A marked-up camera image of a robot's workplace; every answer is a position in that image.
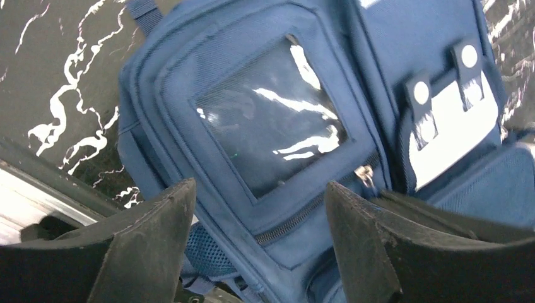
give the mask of strap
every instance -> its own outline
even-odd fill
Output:
[[[232,289],[232,291],[234,291],[242,300],[247,303],[269,302],[267,298],[262,298],[263,295],[260,295],[252,290],[241,276],[238,276],[233,280],[223,280],[223,282],[226,283]]]
[[[145,37],[148,37],[152,29],[163,19],[162,12],[154,0],[129,0],[126,7]]]
[[[182,278],[182,287],[184,289],[199,295],[207,294],[215,286],[214,282],[197,272],[187,256],[184,256],[184,264],[182,265],[180,277]]]
[[[135,167],[137,174],[133,174],[136,184],[145,197],[155,197],[165,189],[162,180],[154,171],[147,157],[141,151],[139,142],[136,141],[132,131],[126,131],[119,136],[119,157],[125,167]]]

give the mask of zipper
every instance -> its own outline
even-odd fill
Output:
[[[351,173],[345,175],[338,180],[339,183],[344,184],[354,179],[359,179],[364,185],[366,196],[371,198],[377,196],[377,189],[373,184],[373,169],[378,166],[380,162],[379,152],[373,152],[364,162],[364,165],[358,167]],[[254,238],[259,245],[265,245],[279,237],[284,236],[289,231],[293,230],[297,225],[303,222],[316,208],[323,204],[325,191],[318,194],[305,207],[298,211],[293,217],[287,219],[282,224],[274,227],[267,232],[256,235]]]

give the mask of blue mesh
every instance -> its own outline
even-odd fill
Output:
[[[236,272],[225,253],[199,223],[191,227],[185,255],[201,276],[225,276]]]
[[[462,186],[448,192],[432,204],[454,213],[518,227],[535,225],[533,157],[523,148],[502,154]]]

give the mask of zipper track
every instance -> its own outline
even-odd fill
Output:
[[[368,156],[363,165],[369,165],[371,166],[371,168],[374,169],[378,166],[379,161],[379,152],[375,151],[370,156]],[[344,177],[339,179],[338,182],[344,183],[352,179],[356,179],[356,175],[354,172],[350,172],[349,174],[345,175]],[[256,235],[254,237],[256,242],[259,245],[264,245],[265,243],[271,242],[279,237],[282,237],[289,231],[293,230],[297,225],[299,225],[299,223],[303,222],[316,208],[323,204],[324,194],[325,191],[318,194],[314,199],[312,199],[312,201],[305,205],[305,207],[303,207],[291,218],[284,221],[282,224],[272,228],[271,230],[268,230],[267,232],[263,232],[259,235]]]

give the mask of clear plastic window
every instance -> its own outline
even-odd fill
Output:
[[[347,138],[303,48],[291,36],[196,104],[198,114],[257,198]]]

